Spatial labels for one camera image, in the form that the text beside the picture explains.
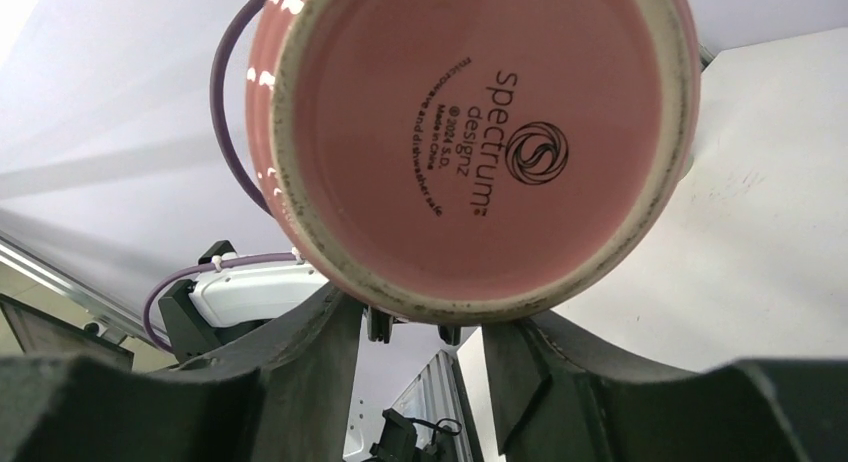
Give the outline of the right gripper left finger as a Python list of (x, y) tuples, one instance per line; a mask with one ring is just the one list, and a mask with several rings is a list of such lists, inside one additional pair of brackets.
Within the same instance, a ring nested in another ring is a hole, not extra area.
[(1, 361), (5, 461), (339, 461), (363, 308), (326, 285), (174, 370)]

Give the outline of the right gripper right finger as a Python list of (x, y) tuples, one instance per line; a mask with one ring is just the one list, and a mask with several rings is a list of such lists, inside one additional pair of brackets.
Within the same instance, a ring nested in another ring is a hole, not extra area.
[(498, 449), (510, 461), (847, 457), (843, 360), (739, 360), (690, 372), (550, 311), (482, 334)]

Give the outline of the pink mug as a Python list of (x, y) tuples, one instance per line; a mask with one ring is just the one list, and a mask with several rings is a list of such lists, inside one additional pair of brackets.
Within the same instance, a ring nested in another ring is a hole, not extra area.
[(550, 309), (645, 237), (684, 170), (687, 0), (259, 0), (256, 179), (331, 282), (392, 315)]

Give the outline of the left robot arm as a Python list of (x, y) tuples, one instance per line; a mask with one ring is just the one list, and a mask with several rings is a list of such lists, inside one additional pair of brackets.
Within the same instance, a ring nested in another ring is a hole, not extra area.
[(240, 256), (221, 240), (151, 290), (143, 328), (154, 345), (186, 362), (291, 311), (327, 283), (296, 249)]

